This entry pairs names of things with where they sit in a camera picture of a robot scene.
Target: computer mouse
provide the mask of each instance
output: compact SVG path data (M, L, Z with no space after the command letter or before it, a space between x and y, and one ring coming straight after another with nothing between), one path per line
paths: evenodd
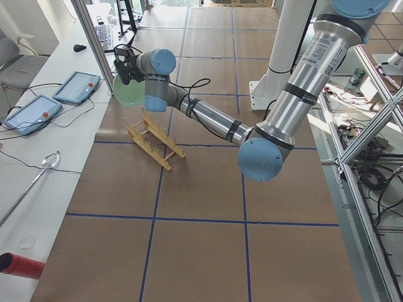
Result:
M85 46L84 44L75 44L73 47L73 50L75 52L80 52L81 50L84 50L86 48L87 48L87 46Z

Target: office chair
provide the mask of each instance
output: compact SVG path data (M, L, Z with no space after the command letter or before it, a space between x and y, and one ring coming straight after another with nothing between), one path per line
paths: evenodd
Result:
M33 36L22 34L17 38L17 42L14 42L0 29L0 89L10 107L12 104L6 90L24 92L48 59L21 44L21 38L33 38ZM18 45L26 47L34 55L20 55Z

